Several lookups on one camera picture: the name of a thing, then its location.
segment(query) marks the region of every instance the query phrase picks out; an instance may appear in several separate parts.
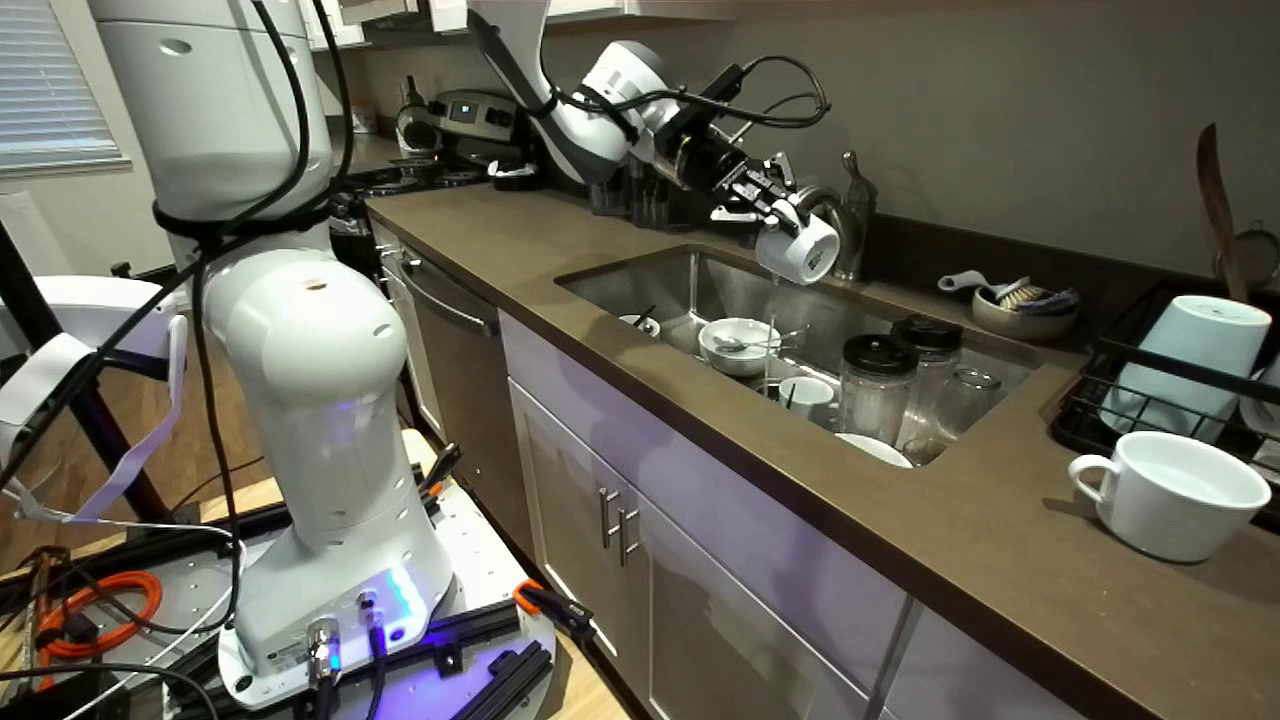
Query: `plate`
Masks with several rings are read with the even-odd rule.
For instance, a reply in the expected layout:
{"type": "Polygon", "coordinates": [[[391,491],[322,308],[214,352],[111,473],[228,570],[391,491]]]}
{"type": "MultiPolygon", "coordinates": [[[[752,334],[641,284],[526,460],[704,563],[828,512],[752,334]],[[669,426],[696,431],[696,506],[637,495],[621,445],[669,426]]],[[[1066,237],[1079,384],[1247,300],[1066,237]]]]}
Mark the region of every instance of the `plate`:
{"type": "Polygon", "coordinates": [[[881,438],[861,438],[861,431],[834,431],[844,445],[877,456],[881,464],[892,467],[914,467],[899,447],[885,445],[881,438]]]}

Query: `dish rack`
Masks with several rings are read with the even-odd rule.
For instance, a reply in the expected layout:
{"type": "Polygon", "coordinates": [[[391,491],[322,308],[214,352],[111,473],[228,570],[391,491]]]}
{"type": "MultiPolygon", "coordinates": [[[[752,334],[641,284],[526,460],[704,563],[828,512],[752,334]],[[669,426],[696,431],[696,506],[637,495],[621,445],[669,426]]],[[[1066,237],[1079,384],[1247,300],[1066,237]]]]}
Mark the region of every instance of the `dish rack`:
{"type": "Polygon", "coordinates": [[[1276,360],[1276,347],[1280,347],[1280,327],[1276,327],[1280,300],[1276,297],[1253,300],[1256,308],[1272,312],[1272,334],[1259,347],[1259,367],[1247,381],[1239,381],[1239,377],[1225,377],[1216,367],[1184,366],[1177,356],[1155,356],[1155,352],[1140,347],[1140,342],[1149,336],[1155,317],[1179,293],[1221,297],[1221,287],[1210,287],[1210,284],[1189,284],[1189,282],[1170,284],[1169,282],[1169,284],[1155,284],[1129,312],[1118,312],[1114,326],[1090,342],[1089,366],[1079,367],[1075,384],[1064,392],[1064,402],[1047,426],[1051,441],[1058,441],[1073,451],[1104,451],[1109,456],[1114,447],[1114,441],[1134,429],[1201,438],[1201,441],[1239,456],[1245,464],[1259,467],[1272,480],[1272,506],[1259,510],[1253,526],[1280,533],[1280,387],[1256,381],[1276,360]],[[1230,414],[1205,418],[1194,409],[1143,398],[1143,392],[1118,384],[1125,366],[1143,366],[1143,367],[1155,367],[1169,377],[1225,387],[1234,398],[1230,414]],[[1184,426],[1179,429],[1153,426],[1149,421],[1153,404],[1161,404],[1161,414],[1184,418],[1184,426]],[[1276,426],[1272,429],[1247,426],[1239,418],[1239,404],[1253,404],[1253,409],[1272,404],[1276,426]]]}

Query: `cup handle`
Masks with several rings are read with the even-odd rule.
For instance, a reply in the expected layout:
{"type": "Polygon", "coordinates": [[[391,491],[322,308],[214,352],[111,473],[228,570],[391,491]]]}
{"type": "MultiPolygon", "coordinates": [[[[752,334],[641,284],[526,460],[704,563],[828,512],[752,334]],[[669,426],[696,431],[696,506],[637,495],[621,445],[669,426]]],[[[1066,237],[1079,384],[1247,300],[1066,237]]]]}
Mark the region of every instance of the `cup handle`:
{"type": "Polygon", "coordinates": [[[1073,485],[1075,485],[1090,506],[1100,506],[1104,491],[1100,491],[1097,485],[1089,485],[1089,473],[1109,473],[1109,477],[1114,477],[1118,464],[1112,464],[1112,456],[1075,456],[1075,460],[1066,464],[1073,485]]]}

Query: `cabinet door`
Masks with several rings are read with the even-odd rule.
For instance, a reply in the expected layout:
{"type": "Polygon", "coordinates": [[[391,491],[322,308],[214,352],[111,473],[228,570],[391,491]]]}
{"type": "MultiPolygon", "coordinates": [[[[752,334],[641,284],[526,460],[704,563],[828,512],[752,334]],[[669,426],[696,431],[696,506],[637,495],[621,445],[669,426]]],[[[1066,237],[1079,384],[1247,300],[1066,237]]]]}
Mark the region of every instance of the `cabinet door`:
{"type": "Polygon", "coordinates": [[[611,667],[641,694],[643,649],[643,552],[621,559],[621,515],[637,510],[628,485],[569,438],[518,384],[511,384],[532,540],[540,571],[597,612],[611,667]]]}
{"type": "Polygon", "coordinates": [[[648,581],[648,710],[672,720],[851,720],[862,694],[766,612],[724,563],[659,510],[641,506],[648,581]]]}
{"type": "Polygon", "coordinates": [[[877,686],[906,601],[896,584],[518,321],[500,317],[500,334],[518,387],[844,675],[877,686]]]}
{"type": "Polygon", "coordinates": [[[920,612],[904,665],[889,686],[889,712],[906,720],[1066,720],[1064,701],[981,649],[934,612],[920,612]]]}

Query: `dish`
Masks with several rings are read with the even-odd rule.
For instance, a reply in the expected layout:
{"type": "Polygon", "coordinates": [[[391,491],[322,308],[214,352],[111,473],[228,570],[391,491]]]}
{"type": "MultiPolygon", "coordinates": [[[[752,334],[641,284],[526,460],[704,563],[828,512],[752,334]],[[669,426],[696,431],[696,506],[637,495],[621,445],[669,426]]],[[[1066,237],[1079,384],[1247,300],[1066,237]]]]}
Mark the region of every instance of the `dish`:
{"type": "Polygon", "coordinates": [[[854,431],[834,431],[844,445],[877,456],[881,464],[892,464],[892,467],[914,467],[899,447],[885,445],[881,438],[854,438],[854,431]]]}
{"type": "Polygon", "coordinates": [[[727,377],[760,377],[781,334],[752,317],[720,317],[696,334],[696,347],[727,377]]]}

